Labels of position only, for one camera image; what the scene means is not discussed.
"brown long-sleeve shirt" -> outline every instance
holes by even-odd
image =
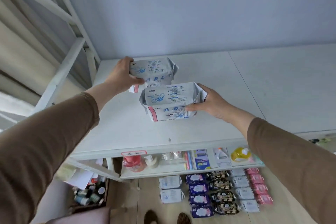
[[[27,224],[53,175],[99,122],[87,93],[36,113],[0,133],[0,222]],[[292,195],[321,224],[336,219],[336,156],[255,118],[247,140]]]

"hand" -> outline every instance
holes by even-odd
[[[213,89],[210,89],[200,83],[197,85],[208,93],[205,102],[187,105],[185,109],[187,111],[206,111],[208,114],[211,114],[218,119],[230,122],[230,114],[236,107],[225,101],[221,95]]]
[[[143,79],[136,78],[129,74],[129,63],[133,61],[134,59],[127,56],[119,60],[105,80],[105,83],[110,84],[111,87],[115,89],[116,94],[128,90],[132,85],[145,83]]]

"left hand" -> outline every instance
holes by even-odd
[[[115,87],[116,94],[128,90],[132,85],[145,83],[143,79],[136,78],[129,74],[129,63],[133,61],[134,59],[128,56],[119,60],[105,80],[105,83]]]

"brown slipper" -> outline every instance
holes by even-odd
[[[177,218],[177,224],[191,224],[191,221],[187,214],[180,213]]]
[[[145,218],[143,220],[144,224],[151,224],[152,222],[158,223],[158,217],[156,216],[156,213],[153,210],[148,210],[145,214]]]

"pink bottle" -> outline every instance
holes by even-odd
[[[132,172],[141,172],[146,167],[140,155],[124,157],[123,165]]]

